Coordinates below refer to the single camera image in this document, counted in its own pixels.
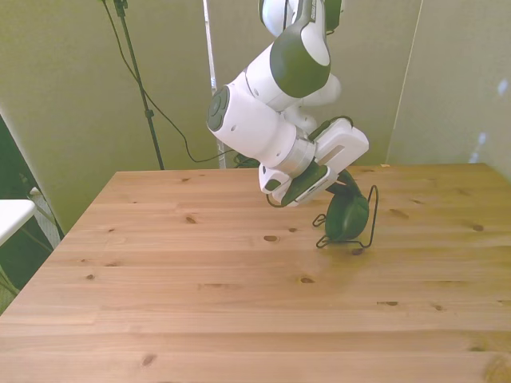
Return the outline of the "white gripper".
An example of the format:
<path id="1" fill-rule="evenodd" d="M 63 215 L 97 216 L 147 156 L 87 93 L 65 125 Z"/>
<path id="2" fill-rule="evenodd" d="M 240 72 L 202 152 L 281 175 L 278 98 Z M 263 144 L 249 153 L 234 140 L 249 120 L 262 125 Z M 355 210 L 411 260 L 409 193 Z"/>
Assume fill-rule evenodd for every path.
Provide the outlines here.
<path id="1" fill-rule="evenodd" d="M 315 143 L 315 162 L 339 174 L 337 181 L 340 184 L 332 184 L 326 191 L 345 195 L 346 187 L 357 190 L 358 185 L 345 168 L 368 151 L 369 141 L 365 134 L 353 126 L 349 118 L 335 118 L 316 129 L 312 140 Z"/>

